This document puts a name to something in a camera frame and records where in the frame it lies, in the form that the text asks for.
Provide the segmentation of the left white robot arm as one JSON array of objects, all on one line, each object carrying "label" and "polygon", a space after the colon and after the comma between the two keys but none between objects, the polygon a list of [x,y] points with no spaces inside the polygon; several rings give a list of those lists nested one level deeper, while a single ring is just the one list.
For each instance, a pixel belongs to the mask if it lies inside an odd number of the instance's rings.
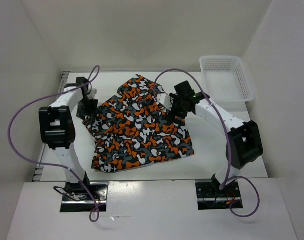
[{"label": "left white robot arm", "polygon": [[95,116],[97,91],[90,87],[90,81],[85,77],[78,77],[64,90],[66,94],[62,94],[50,106],[39,109],[40,135],[42,142],[53,150],[59,163],[65,166],[65,197],[72,201],[84,201],[90,198],[92,187],[74,147],[76,129],[72,111],[77,108],[76,116],[83,121]]}]

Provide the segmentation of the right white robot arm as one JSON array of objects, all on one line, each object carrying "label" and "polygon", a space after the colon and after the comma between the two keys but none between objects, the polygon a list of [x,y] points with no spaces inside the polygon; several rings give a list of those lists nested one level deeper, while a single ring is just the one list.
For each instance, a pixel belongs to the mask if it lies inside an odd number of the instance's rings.
[{"label": "right white robot arm", "polygon": [[193,113],[210,123],[226,137],[227,163],[212,177],[211,191],[222,197],[229,191],[241,169],[263,155],[264,149],[257,123],[244,121],[214,102],[203,91],[196,93],[188,81],[174,87],[175,93],[159,94],[157,101],[167,110],[171,120],[184,119]]}]

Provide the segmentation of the orange camouflage shorts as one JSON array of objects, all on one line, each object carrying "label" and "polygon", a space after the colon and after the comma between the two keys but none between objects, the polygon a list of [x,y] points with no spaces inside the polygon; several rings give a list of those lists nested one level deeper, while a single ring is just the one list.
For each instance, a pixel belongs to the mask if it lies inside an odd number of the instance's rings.
[{"label": "orange camouflage shorts", "polygon": [[157,104],[156,96],[163,92],[161,85],[136,75],[95,115],[85,117],[83,124],[95,143],[92,169],[116,173],[194,155],[185,120],[171,122]]}]

